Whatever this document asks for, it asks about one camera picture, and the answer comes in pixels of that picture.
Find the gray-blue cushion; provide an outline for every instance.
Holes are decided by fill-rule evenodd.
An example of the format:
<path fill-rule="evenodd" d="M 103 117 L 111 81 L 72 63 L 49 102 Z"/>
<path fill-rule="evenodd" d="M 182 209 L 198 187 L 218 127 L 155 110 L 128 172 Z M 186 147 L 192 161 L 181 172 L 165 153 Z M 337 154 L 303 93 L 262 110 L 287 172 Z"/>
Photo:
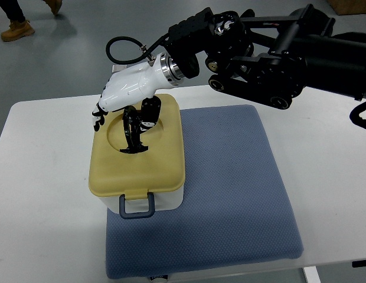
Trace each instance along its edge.
<path fill-rule="evenodd" d="M 108 210 L 108 277 L 300 257 L 293 210 L 256 109 L 196 108 L 181 117 L 183 203 L 147 219 L 124 220 Z"/>

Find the table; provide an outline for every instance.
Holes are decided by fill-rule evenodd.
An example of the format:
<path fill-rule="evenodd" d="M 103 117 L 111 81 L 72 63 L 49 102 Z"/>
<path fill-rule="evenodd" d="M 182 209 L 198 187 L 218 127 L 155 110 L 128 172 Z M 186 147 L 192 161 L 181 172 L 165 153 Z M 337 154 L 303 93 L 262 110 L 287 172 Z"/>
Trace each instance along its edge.
<path fill-rule="evenodd" d="M 257 108 L 305 249 L 294 260 L 183 272 L 170 282 L 366 259 L 366 130 L 348 119 L 360 102 L 306 88 L 277 110 L 207 85 L 158 92 L 181 109 Z M 0 282 L 107 282 L 106 207 L 87 186 L 98 99 L 12 107 L 0 138 Z"/>

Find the tan work boot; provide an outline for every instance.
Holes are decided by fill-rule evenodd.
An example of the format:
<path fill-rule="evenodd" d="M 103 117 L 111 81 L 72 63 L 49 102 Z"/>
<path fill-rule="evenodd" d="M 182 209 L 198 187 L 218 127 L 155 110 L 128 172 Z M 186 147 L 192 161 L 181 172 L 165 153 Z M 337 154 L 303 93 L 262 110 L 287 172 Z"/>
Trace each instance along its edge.
<path fill-rule="evenodd" d="M 14 41 L 21 37 L 27 37 L 33 34 L 35 30 L 30 26 L 28 21 L 18 22 L 10 20 L 10 29 L 1 33 L 3 41 Z"/>
<path fill-rule="evenodd" d="M 63 4 L 63 0 L 44 0 L 44 2 L 51 8 L 51 11 L 55 16 L 58 14 Z"/>

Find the floor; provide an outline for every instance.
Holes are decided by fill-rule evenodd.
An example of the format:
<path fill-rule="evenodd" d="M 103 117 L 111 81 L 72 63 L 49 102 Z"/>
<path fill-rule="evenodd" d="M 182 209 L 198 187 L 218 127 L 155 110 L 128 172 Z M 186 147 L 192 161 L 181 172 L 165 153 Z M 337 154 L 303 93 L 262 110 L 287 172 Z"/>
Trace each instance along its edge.
<path fill-rule="evenodd" d="M 113 37 L 128 35 L 150 46 L 170 26 L 207 6 L 214 13 L 233 10 L 242 14 L 251 8 L 262 17 L 289 15 L 308 3 L 336 18 L 334 34 L 366 32 L 366 15 L 337 16 L 325 0 L 64 0 L 57 17 L 41 1 L 19 0 L 36 33 L 14 42 L 0 39 L 0 135 L 11 106 L 19 101 L 101 93 L 112 67 L 104 48 Z M 0 33 L 8 24 L 0 9 Z M 138 49 L 131 45 L 114 45 L 113 53 L 121 59 L 139 56 Z M 208 83 L 205 54 L 200 53 L 198 59 L 201 74 L 182 86 Z M 91 119 L 91 113 L 85 114 Z M 352 269 L 351 263 L 318 266 L 318 273 L 323 283 L 366 283 L 366 268 Z M 226 281 L 304 282 L 305 277 L 298 269 L 238 275 Z M 200 282 L 224 282 L 224 278 Z"/>

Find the gray handle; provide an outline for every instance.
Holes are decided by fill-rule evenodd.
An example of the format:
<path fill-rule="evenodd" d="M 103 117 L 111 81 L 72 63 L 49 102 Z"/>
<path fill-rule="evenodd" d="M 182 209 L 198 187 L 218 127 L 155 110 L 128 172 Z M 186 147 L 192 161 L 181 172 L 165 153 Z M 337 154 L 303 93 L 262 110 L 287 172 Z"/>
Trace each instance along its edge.
<path fill-rule="evenodd" d="M 146 212 L 135 212 L 126 213 L 125 212 L 125 195 L 119 197 L 119 214 L 123 219 L 138 219 L 138 218 L 148 218 L 153 216 L 155 212 L 155 202 L 154 194 L 148 193 L 149 210 Z"/>

